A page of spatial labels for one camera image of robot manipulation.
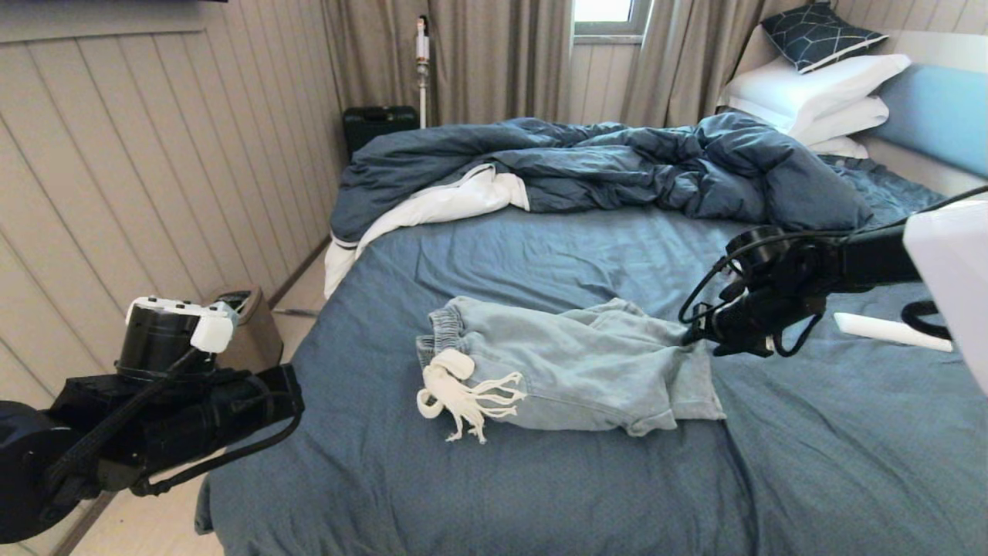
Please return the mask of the blue bed sheet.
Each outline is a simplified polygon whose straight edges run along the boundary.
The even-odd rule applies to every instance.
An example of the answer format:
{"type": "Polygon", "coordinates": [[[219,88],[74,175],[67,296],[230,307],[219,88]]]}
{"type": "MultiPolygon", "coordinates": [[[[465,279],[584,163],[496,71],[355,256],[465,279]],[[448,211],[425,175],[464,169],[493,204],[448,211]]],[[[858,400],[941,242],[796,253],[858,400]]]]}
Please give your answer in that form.
{"type": "Polygon", "coordinates": [[[614,298],[674,320],[746,228],[653,207],[505,208],[374,240],[293,366],[306,411],[202,486],[225,556],[988,556],[988,395],[957,353],[842,334],[713,359],[726,420],[623,432],[420,416],[415,338],[465,295],[563,312],[614,298]]]}

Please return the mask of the flat white pillow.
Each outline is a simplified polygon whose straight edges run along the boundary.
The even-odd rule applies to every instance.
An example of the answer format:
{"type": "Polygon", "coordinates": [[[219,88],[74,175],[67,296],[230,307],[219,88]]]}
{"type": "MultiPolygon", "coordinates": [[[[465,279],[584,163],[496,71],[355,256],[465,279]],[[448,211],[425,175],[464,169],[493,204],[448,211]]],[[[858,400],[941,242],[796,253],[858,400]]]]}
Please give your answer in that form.
{"type": "Polygon", "coordinates": [[[787,136],[810,147],[836,138],[851,136],[858,131],[874,129],[884,124],[890,115],[889,106],[879,97],[869,96],[832,114],[813,117],[808,122],[795,124],[787,136]]]}

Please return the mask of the dark geometric patterned cushion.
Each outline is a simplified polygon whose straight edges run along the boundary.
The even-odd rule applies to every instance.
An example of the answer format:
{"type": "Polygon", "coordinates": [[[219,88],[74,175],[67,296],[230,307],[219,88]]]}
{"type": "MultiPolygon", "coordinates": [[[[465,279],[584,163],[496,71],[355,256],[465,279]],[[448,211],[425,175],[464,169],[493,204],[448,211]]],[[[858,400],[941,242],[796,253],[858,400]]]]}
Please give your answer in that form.
{"type": "Polygon", "coordinates": [[[829,0],[770,15],[761,28],[799,74],[861,56],[888,39],[883,32],[844,21],[829,0]]]}

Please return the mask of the long white remote control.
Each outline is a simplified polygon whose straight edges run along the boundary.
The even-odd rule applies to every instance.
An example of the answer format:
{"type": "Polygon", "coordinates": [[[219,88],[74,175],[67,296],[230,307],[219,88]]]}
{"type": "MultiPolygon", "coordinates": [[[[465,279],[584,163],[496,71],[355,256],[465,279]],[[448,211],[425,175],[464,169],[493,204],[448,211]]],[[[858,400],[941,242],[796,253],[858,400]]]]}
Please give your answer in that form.
{"type": "Polygon", "coordinates": [[[840,331],[855,337],[866,337],[889,344],[904,344],[921,346],[932,351],[953,352],[953,344],[949,339],[933,337],[924,332],[915,331],[901,321],[875,319],[862,314],[835,313],[834,320],[840,331]]]}

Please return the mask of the wide beige curtain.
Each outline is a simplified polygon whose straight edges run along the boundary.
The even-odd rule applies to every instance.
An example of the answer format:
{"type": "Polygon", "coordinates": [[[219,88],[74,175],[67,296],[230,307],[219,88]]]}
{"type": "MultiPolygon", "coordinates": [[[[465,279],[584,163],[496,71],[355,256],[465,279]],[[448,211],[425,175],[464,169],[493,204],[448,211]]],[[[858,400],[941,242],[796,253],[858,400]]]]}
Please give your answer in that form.
{"type": "Polygon", "coordinates": [[[429,24],[427,120],[570,116],[573,0],[322,0],[343,108],[420,103],[417,21],[429,24]]]}

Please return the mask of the light blue denim shorts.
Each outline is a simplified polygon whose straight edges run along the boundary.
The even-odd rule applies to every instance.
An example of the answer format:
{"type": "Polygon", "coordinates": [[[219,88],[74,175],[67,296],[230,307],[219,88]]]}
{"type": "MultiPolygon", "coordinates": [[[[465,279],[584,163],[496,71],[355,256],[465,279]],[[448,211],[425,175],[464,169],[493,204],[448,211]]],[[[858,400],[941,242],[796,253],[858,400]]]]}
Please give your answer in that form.
{"type": "Polygon", "coordinates": [[[454,298],[416,338],[416,405],[424,419],[451,416],[449,441],[480,444],[490,422],[643,437],[724,420],[712,356],[686,334],[620,298],[558,314],[454,298]]]}

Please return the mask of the light blue padded headboard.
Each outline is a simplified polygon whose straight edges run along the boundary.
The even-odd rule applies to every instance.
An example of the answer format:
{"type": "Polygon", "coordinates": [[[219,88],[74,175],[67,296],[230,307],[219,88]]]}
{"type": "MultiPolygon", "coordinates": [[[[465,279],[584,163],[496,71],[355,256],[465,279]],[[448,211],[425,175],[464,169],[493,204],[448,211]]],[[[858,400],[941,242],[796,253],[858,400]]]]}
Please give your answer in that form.
{"type": "Polygon", "coordinates": [[[867,136],[988,178],[988,73],[914,64],[878,98],[889,115],[867,136]]]}

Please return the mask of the narrow beige curtain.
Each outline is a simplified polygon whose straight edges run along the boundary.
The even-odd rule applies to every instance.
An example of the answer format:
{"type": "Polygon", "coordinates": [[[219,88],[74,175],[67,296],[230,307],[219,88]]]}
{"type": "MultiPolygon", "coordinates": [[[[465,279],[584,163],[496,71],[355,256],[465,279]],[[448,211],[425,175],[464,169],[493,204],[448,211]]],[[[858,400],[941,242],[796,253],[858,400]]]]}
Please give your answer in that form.
{"type": "Polygon", "coordinates": [[[773,0],[652,0],[620,121],[680,127],[714,113],[755,25],[773,0]]]}

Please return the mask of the black hard suitcase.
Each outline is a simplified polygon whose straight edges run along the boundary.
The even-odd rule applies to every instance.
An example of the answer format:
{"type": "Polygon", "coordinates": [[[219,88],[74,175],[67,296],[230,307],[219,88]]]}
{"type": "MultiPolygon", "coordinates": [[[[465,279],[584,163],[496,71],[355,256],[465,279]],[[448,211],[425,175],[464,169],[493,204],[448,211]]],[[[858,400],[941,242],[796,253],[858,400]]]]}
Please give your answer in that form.
{"type": "Polygon", "coordinates": [[[343,111],[348,161],[376,137],[420,129],[420,113],[411,106],[350,107],[343,111]]]}

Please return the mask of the large white pillow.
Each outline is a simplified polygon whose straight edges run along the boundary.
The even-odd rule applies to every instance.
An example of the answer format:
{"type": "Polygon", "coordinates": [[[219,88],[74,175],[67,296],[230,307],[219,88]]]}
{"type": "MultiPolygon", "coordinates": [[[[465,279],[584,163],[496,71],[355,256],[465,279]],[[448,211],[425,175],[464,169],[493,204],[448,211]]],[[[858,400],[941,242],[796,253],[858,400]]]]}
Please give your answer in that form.
{"type": "Polygon", "coordinates": [[[856,56],[801,74],[779,56],[733,78],[717,106],[741,110],[781,131],[804,131],[818,117],[868,97],[911,65],[905,54],[856,56]]]}

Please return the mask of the dark blue white-lined duvet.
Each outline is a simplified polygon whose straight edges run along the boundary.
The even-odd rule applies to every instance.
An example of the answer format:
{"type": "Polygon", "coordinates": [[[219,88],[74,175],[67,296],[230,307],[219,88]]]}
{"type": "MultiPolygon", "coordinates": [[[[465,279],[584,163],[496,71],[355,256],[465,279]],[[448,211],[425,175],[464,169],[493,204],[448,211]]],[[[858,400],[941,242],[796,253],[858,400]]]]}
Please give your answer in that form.
{"type": "Polygon", "coordinates": [[[378,237],[403,226],[497,212],[656,205],[691,219],[787,231],[854,231],[875,221],[853,186],[795,138],[738,113],[671,129],[519,117],[376,137],[343,170],[323,294],[378,237]]]}

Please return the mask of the white stick vacuum cleaner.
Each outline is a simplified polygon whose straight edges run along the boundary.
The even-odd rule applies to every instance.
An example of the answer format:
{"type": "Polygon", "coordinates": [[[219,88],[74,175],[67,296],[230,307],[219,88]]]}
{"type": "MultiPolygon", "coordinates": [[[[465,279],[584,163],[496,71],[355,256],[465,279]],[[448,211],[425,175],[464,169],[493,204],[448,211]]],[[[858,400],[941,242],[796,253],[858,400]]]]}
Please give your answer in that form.
{"type": "Polygon", "coordinates": [[[415,35],[415,57],[416,57],[416,73],[417,73],[417,88],[418,88],[418,103],[419,103],[419,108],[418,108],[419,126],[421,129],[426,129],[426,127],[429,127],[428,109],[429,109],[429,80],[430,80],[430,62],[431,62],[429,18],[427,15],[418,15],[417,17],[416,35],[415,35]]]}

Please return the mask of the small white pillow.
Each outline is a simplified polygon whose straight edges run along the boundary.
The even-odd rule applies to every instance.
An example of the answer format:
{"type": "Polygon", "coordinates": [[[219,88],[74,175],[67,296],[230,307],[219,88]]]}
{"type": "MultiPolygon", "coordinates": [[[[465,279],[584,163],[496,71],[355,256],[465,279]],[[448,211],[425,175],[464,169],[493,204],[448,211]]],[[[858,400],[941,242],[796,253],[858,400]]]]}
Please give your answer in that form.
{"type": "Polygon", "coordinates": [[[867,159],[868,149],[854,138],[840,136],[830,140],[805,144],[805,147],[819,156],[843,156],[843,158],[867,159]]]}

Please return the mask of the beige bed frame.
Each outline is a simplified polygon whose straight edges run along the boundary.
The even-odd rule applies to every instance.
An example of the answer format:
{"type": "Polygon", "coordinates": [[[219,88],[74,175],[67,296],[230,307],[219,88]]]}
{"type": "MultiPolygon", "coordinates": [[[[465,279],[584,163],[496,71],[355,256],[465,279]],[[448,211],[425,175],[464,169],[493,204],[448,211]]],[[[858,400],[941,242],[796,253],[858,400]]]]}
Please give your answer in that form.
{"type": "MultiPolygon", "coordinates": [[[[875,54],[904,54],[914,63],[988,75],[988,36],[917,29],[887,29],[885,34],[888,39],[875,47],[875,54]]],[[[769,63],[772,60],[770,54],[775,52],[775,46],[770,43],[762,27],[756,27],[743,49],[737,68],[741,71],[754,70],[769,63]]],[[[988,186],[988,178],[883,138],[868,134],[855,134],[853,138],[868,149],[875,162],[946,196],[988,186]]]]}

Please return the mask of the brown trash bin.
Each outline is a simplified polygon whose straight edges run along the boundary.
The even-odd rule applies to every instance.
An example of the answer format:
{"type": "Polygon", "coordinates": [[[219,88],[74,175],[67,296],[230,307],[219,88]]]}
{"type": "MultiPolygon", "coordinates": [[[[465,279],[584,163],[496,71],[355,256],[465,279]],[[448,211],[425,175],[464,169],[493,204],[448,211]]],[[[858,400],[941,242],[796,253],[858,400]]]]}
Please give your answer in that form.
{"type": "Polygon", "coordinates": [[[226,351],[216,356],[219,368],[260,373],[281,363],[285,344],[261,287],[220,287],[209,294],[207,300],[209,303],[222,300],[239,316],[232,341],[226,351]]]}

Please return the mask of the window with grey frame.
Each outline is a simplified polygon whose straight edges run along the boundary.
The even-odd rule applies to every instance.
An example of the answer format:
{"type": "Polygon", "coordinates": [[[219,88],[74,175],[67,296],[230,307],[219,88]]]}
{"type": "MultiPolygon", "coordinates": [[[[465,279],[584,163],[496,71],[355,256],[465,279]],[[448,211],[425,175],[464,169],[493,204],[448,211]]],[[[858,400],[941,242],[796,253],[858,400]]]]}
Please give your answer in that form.
{"type": "Polygon", "coordinates": [[[654,0],[573,0],[577,43],[642,43],[654,0]]]}

